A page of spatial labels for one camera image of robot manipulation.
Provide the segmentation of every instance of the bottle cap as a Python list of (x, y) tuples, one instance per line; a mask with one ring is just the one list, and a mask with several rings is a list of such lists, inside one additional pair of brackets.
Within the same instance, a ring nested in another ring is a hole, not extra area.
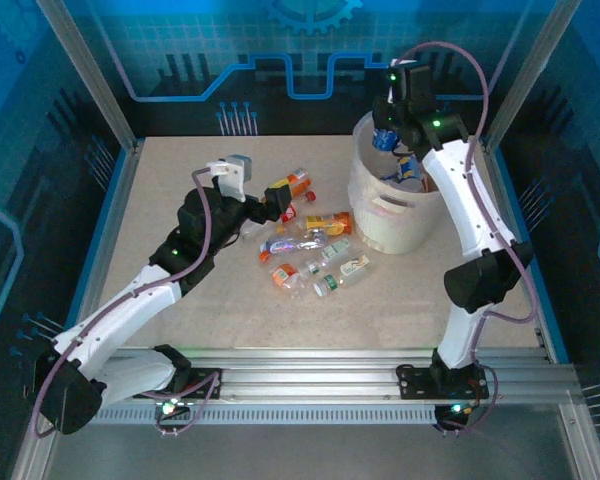
[(327, 293), (329, 293), (329, 288), (325, 285), (324, 280), (320, 280), (319, 282), (315, 282), (313, 284), (313, 289), (316, 291), (319, 297), (325, 297)]
[(344, 224), (344, 231), (342, 233), (346, 235), (351, 235), (353, 232), (353, 216), (350, 213), (342, 219), (342, 223)]

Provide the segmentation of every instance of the metal bracket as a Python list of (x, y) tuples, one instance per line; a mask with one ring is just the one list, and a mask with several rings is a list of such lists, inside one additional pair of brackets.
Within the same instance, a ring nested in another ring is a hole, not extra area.
[(489, 398), (489, 389), (484, 370), (476, 369), (475, 374), (452, 386), (446, 394), (441, 394), (429, 368), (415, 368), (400, 365), (396, 368), (400, 399), (402, 400), (458, 400), (471, 401)]

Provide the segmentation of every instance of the clear plastic bottle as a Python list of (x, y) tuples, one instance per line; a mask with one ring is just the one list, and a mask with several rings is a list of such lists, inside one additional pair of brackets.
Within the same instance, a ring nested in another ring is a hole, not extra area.
[(301, 235), (273, 235), (260, 245), (260, 261), (266, 263), (272, 255), (321, 248), (328, 240), (327, 232), (321, 228), (309, 230)]
[(284, 263), (271, 272), (273, 283), (291, 298), (299, 297), (305, 290), (304, 279), (294, 267)]
[(369, 257), (361, 254), (340, 265), (336, 274), (326, 275), (314, 282), (313, 288), (319, 297), (326, 297), (344, 285), (358, 283), (367, 275), (369, 275)]
[(351, 241), (348, 236), (344, 236), (330, 245), (327, 245), (320, 251), (320, 256), (315, 260), (307, 260), (298, 269), (304, 279), (309, 279), (320, 273), (321, 270), (328, 269), (333, 265), (343, 263), (353, 258), (357, 252), (353, 251)]

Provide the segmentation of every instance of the work surface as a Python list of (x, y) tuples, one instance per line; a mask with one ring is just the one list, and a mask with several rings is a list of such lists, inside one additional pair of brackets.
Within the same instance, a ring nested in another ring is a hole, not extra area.
[[(350, 136), (148, 138), (118, 235), (101, 303), (124, 288), (177, 225), (176, 212), (193, 188), (190, 173), (239, 153), (253, 159), (249, 194), (304, 166), (318, 199), (302, 213), (350, 210)], [(203, 178), (210, 185), (210, 178)], [(362, 242), (353, 235), (354, 241)], [(450, 301), (446, 270), (462, 263), (460, 241), (445, 213), (431, 237), (407, 255), (364, 248), (373, 262), (363, 282), (327, 298), (310, 292), (291, 300), (258, 261), (258, 242), (242, 240), (220, 252), (215, 269), (180, 302), (157, 315), (128, 346), (396, 348), (434, 347), (445, 331)], [(528, 313), (520, 284), (499, 310)], [(537, 346), (534, 324), (488, 324), (483, 346)]]

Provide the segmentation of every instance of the blue wall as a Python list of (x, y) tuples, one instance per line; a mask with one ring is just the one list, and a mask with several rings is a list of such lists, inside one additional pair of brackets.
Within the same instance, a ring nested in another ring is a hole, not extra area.
[(0, 224), (0, 479), (27, 424), (19, 359), (49, 333), (26, 319), (64, 323), (118, 151), (35, 2), (0, 1), (0, 210), (24, 246), (10, 284), (15, 248)]

